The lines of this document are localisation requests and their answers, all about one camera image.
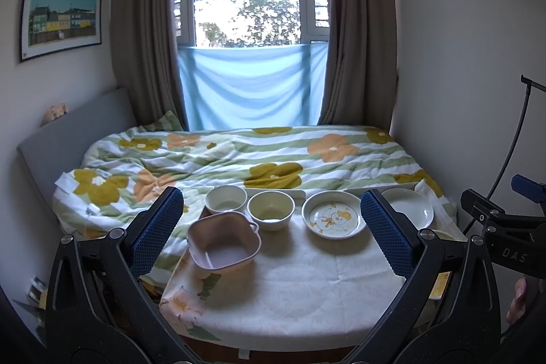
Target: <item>picture frame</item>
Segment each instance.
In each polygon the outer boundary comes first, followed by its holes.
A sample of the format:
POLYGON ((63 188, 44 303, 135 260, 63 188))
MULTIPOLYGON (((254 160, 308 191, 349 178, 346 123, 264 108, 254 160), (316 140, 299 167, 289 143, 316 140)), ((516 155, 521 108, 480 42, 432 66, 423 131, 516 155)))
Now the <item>picture frame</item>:
POLYGON ((102 44, 102 0, 22 0, 19 62, 102 44))

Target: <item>human hand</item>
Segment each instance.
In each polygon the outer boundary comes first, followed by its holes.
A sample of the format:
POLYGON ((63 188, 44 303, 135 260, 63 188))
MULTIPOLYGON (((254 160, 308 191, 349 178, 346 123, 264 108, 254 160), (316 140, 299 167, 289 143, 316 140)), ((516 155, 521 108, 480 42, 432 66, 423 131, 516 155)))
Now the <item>human hand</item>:
MULTIPOLYGON (((540 280, 539 283, 541 293, 544 292, 546 288, 546 282, 544 279, 540 280)), ((525 292, 527 291, 527 281, 525 277, 518 279, 515 283, 515 298, 510 304, 510 310, 506 314, 506 321, 509 324, 514 324, 525 314, 525 292)))

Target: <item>small stuffed toy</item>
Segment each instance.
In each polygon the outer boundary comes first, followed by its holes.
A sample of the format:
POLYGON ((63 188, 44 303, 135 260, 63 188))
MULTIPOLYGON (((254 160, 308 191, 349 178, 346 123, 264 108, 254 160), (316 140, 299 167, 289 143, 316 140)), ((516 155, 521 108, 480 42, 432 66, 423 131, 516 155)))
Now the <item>small stuffed toy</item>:
POLYGON ((54 121, 67 113, 68 108, 66 104, 58 104, 54 105, 53 107, 49 107, 44 114, 44 124, 54 121))

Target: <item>blue cloth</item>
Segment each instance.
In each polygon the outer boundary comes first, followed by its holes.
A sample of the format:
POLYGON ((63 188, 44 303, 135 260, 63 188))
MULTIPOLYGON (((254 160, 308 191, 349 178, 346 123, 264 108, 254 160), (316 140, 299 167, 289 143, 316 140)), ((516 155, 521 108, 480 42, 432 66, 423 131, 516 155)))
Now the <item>blue cloth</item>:
POLYGON ((178 48, 189 129, 316 125, 328 43, 178 48))

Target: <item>curtain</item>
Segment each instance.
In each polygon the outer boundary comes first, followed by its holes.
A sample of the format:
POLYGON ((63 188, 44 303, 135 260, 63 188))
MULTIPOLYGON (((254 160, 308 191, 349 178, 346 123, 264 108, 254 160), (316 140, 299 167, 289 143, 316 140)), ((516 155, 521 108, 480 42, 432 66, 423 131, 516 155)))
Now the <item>curtain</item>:
POLYGON ((110 42, 114 74, 129 91, 137 122, 171 110, 185 125, 173 0, 111 0, 110 42))
POLYGON ((316 125, 328 43, 260 48, 179 47, 189 129, 316 125))
POLYGON ((394 0, 330 0, 320 124, 390 129, 397 89, 394 0))

